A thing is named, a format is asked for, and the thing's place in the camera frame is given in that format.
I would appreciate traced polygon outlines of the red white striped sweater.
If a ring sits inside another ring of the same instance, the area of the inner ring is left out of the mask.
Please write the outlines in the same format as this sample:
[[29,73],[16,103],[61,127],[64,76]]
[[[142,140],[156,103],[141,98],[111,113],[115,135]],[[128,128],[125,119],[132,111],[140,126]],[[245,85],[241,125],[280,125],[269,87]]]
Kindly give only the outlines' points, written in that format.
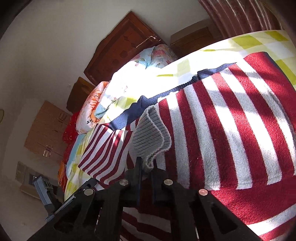
[[262,240],[295,222],[295,89],[266,52],[204,69],[97,125],[79,168],[107,188],[137,157],[207,189]]

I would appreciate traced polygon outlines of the light wooden wardrobe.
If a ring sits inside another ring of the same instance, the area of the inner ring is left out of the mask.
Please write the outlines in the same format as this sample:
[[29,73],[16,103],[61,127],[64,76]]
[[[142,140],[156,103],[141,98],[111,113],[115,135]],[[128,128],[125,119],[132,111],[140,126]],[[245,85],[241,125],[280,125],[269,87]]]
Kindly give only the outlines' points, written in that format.
[[24,147],[46,159],[60,163],[67,144],[63,133],[71,115],[44,101],[29,130]]

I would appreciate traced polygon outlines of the red blanket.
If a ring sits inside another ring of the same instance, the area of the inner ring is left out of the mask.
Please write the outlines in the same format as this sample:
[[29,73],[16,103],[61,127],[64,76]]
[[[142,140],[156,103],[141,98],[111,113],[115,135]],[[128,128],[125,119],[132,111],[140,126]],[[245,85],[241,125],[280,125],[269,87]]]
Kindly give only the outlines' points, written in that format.
[[67,162],[69,161],[72,148],[78,136],[78,133],[76,131],[76,121],[77,121],[78,115],[79,115],[79,112],[76,112],[71,116],[70,121],[67,124],[67,127],[62,137],[63,142],[66,144],[66,150],[63,154],[63,159],[60,163],[60,168],[58,171],[58,184],[63,191],[65,191],[66,189],[67,180],[68,180],[66,176],[66,165],[67,165]]

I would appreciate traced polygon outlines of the orange floral pillow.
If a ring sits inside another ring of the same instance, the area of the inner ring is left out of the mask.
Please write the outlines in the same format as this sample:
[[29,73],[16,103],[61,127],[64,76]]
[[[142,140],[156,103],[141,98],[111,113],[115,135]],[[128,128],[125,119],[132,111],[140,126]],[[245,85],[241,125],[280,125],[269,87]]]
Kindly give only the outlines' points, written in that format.
[[94,111],[99,105],[107,86],[107,81],[100,82],[86,98],[76,121],[76,131],[79,135],[91,131],[99,122],[100,119],[94,116]]

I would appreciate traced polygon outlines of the brown wooden side headboard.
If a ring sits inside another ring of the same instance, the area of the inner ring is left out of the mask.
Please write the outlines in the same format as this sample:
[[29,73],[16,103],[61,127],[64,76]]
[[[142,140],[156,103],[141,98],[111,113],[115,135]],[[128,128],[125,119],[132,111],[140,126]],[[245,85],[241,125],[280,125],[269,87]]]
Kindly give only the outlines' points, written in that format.
[[67,110],[71,113],[76,113],[81,110],[86,98],[95,89],[95,86],[82,77],[74,83],[72,90],[70,92],[69,98],[67,100]]

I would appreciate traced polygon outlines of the floral folded quilt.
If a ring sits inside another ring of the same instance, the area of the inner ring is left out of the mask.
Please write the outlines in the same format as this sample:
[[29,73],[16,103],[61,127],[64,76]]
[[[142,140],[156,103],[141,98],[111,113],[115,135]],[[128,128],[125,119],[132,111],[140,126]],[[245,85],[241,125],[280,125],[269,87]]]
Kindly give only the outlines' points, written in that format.
[[161,68],[176,61],[177,55],[166,44],[147,48],[116,71],[91,114],[96,122],[114,120],[141,95],[147,95],[151,84],[145,83]]

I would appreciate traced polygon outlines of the wooden nightstand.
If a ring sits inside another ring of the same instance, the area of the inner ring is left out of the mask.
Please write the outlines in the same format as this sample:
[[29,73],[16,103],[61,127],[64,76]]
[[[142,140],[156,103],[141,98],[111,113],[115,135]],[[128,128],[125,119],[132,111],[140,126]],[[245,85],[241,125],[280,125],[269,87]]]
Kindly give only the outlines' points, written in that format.
[[182,58],[223,39],[211,19],[201,20],[171,35],[170,46]]

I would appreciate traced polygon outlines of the dark wooden headboard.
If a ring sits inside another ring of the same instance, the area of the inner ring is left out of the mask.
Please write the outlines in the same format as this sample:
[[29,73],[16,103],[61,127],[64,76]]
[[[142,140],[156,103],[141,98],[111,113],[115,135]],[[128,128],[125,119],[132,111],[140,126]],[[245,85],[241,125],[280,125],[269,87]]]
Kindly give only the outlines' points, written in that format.
[[152,28],[129,11],[98,44],[84,74],[95,86],[109,81],[116,71],[142,50],[163,43]]

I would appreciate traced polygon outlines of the green checked bed sheet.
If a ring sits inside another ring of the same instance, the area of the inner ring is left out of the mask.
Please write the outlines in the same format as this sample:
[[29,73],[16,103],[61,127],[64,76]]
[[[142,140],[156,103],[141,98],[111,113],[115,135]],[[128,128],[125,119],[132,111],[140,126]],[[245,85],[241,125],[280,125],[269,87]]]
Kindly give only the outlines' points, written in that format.
[[[289,81],[295,84],[295,46],[285,31],[270,30],[222,40],[172,62],[145,82],[151,84],[145,97],[150,98],[185,84],[202,69],[216,67],[227,61],[238,60],[248,54],[261,51],[267,52],[280,66]],[[76,138],[66,165],[68,180],[64,191],[65,198],[73,194],[79,185],[89,178],[86,173],[79,170],[78,163],[94,128],[85,134],[78,134]]]

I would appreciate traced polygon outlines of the pink floral curtain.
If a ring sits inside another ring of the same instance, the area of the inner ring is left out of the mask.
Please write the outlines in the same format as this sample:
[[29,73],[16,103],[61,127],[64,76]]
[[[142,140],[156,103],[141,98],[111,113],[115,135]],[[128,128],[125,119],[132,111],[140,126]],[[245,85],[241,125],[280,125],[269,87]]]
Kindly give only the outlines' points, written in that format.
[[255,0],[199,0],[224,38],[266,31],[283,30],[275,15]]

